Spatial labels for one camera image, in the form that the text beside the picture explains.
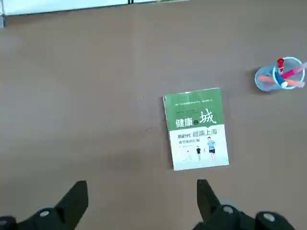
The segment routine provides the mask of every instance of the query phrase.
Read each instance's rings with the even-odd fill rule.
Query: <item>white object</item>
[[[3,0],[5,15],[67,11],[127,3],[128,0]]]

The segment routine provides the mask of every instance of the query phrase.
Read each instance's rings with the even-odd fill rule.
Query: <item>pink pen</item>
[[[304,64],[300,65],[299,67],[297,67],[295,69],[292,69],[292,70],[290,70],[290,71],[288,71],[286,73],[283,73],[282,77],[284,79],[289,78],[292,75],[295,75],[296,73],[298,73],[298,72],[300,72],[300,71],[302,71],[303,69],[306,69],[306,68],[307,68],[307,62],[305,62]]]

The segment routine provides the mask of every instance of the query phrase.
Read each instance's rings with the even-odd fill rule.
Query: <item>book cover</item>
[[[229,165],[219,88],[163,97],[174,170]]]

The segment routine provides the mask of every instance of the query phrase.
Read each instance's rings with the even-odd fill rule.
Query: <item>book title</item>
[[[212,122],[212,123],[216,124],[216,121],[213,118],[212,111],[209,111],[208,109],[205,109],[205,110],[206,110],[206,114],[204,114],[204,112],[201,111],[199,122],[198,122],[198,120],[193,121],[193,119],[191,117],[188,117],[188,118],[185,118],[185,119],[176,119],[176,127],[177,128],[189,127],[189,126],[197,125],[198,123],[205,123],[205,122]]]

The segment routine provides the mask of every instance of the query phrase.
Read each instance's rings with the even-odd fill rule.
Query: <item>orange marker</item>
[[[265,76],[265,75],[259,75],[258,80],[275,83],[273,78],[269,76]],[[285,81],[287,81],[289,86],[296,86],[298,88],[303,88],[305,86],[305,82],[300,82],[300,81],[295,81],[295,80],[290,80],[290,79],[285,79]]]

